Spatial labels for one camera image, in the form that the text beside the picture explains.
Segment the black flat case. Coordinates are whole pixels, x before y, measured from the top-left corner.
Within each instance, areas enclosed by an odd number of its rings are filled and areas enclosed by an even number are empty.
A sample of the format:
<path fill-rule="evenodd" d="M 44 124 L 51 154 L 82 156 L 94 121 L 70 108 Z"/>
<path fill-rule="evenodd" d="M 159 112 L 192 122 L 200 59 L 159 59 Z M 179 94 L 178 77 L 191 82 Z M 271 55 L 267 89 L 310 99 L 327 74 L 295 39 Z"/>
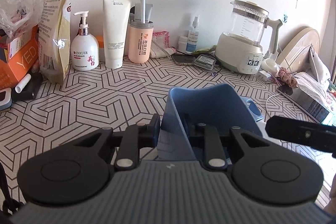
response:
<path fill-rule="evenodd" d="M 29 74 L 31 75 L 31 80 L 21 93 L 16 93 L 15 87 L 12 89 L 11 98 L 13 102 L 34 100 L 36 98 L 39 88 L 43 82 L 43 76 L 39 72 Z"/>

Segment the white pink-edged cloth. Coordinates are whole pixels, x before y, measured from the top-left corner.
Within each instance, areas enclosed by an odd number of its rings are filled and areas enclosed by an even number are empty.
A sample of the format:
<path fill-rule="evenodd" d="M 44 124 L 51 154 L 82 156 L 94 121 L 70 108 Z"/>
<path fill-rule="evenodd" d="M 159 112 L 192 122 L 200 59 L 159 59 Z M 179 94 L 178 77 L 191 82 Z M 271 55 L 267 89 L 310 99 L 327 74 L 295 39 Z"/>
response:
<path fill-rule="evenodd" d="M 168 31 L 153 32 L 150 49 L 151 59 L 169 58 L 175 52 L 176 49 L 170 46 Z"/>

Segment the small white pill bottle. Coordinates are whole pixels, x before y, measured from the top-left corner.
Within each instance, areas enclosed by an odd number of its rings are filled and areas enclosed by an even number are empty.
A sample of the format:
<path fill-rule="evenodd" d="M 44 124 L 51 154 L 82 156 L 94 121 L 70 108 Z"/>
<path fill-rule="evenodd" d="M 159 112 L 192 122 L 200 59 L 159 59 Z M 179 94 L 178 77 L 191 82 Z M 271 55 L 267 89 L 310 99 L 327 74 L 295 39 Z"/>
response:
<path fill-rule="evenodd" d="M 187 48 L 188 37 L 180 36 L 178 41 L 178 50 L 179 52 L 185 52 Z"/>

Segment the black tablet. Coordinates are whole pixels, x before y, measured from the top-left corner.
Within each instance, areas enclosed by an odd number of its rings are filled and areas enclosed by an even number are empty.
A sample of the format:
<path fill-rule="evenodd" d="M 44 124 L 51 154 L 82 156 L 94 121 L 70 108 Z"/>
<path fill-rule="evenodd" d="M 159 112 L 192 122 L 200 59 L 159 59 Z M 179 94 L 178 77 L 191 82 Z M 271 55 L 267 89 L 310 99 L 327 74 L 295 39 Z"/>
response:
<path fill-rule="evenodd" d="M 300 88 L 291 88 L 288 85 L 281 85 L 277 90 L 315 122 L 329 126 L 333 125 L 333 114 L 331 111 Z"/>

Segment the pink crochet flower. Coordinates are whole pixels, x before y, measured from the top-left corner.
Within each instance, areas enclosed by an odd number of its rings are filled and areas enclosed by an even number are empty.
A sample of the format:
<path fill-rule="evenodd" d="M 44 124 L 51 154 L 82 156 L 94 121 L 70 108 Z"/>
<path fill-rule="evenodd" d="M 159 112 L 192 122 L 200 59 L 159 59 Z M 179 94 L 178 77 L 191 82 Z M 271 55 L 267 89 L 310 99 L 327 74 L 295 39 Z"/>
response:
<path fill-rule="evenodd" d="M 297 87 L 297 80 L 284 68 L 281 67 L 277 73 L 280 80 L 291 88 Z"/>

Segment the small clear plastic box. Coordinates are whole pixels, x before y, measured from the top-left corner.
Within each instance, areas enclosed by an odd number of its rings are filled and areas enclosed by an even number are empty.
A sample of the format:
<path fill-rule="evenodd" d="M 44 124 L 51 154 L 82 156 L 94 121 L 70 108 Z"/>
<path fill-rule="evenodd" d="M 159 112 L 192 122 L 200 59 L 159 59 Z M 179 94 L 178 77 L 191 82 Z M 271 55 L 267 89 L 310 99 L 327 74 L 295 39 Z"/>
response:
<path fill-rule="evenodd" d="M 212 56 L 201 54 L 194 60 L 193 64 L 197 67 L 210 71 L 214 68 L 216 61 L 217 60 Z"/>

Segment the small white spray bottle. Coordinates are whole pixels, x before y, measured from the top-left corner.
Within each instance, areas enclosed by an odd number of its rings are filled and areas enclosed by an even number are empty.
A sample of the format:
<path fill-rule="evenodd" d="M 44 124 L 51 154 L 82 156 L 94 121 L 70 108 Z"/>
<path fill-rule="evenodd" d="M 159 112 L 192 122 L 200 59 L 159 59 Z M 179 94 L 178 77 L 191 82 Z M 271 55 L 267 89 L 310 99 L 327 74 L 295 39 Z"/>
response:
<path fill-rule="evenodd" d="M 187 52 L 194 52 L 196 50 L 198 37 L 199 37 L 199 17 L 195 16 L 193 23 L 191 25 L 191 29 L 189 30 L 187 36 L 187 46 L 186 46 Z"/>

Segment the glass electric kettle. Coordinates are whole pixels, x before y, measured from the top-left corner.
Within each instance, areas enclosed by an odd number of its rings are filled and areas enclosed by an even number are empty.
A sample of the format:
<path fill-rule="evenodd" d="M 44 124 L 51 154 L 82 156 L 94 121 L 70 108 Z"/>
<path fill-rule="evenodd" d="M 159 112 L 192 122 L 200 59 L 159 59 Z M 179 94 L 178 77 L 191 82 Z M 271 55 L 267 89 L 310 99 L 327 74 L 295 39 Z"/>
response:
<path fill-rule="evenodd" d="M 255 75 L 264 59 L 275 61 L 278 56 L 282 20 L 270 19 L 268 11 L 252 2 L 234 0 L 231 5 L 231 25 L 219 36 L 215 57 L 233 72 Z M 269 48 L 263 53 L 261 39 L 268 26 L 272 28 L 272 35 Z"/>

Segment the orange cardboard box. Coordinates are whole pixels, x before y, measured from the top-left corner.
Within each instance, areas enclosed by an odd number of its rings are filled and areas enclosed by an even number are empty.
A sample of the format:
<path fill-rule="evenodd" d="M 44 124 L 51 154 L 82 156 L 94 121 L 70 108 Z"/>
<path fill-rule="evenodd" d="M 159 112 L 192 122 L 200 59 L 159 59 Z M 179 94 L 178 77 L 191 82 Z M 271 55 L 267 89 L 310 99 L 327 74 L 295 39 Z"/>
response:
<path fill-rule="evenodd" d="M 1 89 L 13 88 L 38 59 L 38 26 L 21 34 L 4 47 L 1 43 Z"/>

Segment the white cream tube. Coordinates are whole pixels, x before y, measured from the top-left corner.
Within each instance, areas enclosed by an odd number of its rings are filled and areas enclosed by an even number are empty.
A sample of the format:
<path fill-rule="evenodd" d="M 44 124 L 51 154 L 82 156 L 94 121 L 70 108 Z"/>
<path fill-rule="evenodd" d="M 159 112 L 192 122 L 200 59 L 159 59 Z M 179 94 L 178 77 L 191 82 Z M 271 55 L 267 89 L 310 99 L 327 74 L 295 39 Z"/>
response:
<path fill-rule="evenodd" d="M 105 66 L 122 67 L 126 31 L 133 0 L 103 0 L 103 40 Z"/>

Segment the pink toothbrush holder cup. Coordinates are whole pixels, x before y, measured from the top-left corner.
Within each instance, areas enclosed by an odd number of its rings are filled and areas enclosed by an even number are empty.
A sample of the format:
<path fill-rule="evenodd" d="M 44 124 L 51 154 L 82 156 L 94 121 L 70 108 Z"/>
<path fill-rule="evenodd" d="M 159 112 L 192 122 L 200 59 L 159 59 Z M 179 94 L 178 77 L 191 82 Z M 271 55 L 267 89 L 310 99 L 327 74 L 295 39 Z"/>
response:
<path fill-rule="evenodd" d="M 153 37 L 153 22 L 141 23 L 131 21 L 129 29 L 129 60 L 136 64 L 143 64 L 150 57 L 151 41 Z"/>

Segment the grey white small device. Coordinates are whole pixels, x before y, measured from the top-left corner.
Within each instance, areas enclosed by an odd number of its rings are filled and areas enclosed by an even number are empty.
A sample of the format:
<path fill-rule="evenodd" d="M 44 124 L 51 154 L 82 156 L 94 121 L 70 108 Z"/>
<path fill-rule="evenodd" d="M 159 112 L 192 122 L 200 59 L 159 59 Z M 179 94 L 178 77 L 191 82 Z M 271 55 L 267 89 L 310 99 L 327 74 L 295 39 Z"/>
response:
<path fill-rule="evenodd" d="M 0 111 L 8 109 L 11 104 L 11 88 L 2 89 L 0 91 Z"/>

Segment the black smartphone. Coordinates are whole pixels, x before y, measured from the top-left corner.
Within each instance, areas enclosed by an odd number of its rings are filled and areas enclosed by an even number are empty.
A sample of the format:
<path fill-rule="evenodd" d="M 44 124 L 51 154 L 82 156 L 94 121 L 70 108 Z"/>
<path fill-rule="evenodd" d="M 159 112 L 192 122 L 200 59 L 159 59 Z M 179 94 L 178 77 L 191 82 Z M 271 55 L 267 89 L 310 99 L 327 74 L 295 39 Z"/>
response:
<path fill-rule="evenodd" d="M 190 66 L 193 65 L 195 57 L 192 55 L 177 55 L 176 53 L 171 55 L 171 59 L 177 65 Z"/>

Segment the blue white toothbrush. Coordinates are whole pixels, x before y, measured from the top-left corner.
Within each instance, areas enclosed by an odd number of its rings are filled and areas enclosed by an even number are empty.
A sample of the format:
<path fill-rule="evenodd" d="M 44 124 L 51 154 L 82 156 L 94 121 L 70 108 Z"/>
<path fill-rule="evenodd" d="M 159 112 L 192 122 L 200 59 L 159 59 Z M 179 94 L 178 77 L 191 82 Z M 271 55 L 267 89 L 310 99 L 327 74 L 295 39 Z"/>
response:
<path fill-rule="evenodd" d="M 140 0 L 141 23 L 146 23 L 146 0 Z"/>

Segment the beige round cushion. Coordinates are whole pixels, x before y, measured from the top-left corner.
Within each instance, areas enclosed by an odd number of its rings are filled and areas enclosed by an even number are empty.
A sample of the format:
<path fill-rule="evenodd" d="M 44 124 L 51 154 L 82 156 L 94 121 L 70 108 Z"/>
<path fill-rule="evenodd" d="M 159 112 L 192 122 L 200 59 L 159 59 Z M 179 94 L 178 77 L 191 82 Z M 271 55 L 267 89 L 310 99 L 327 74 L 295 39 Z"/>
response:
<path fill-rule="evenodd" d="M 310 68 L 309 50 L 313 47 L 319 53 L 320 39 L 318 32 L 310 27 L 300 31 L 279 53 L 276 63 L 288 71 L 303 72 Z"/>

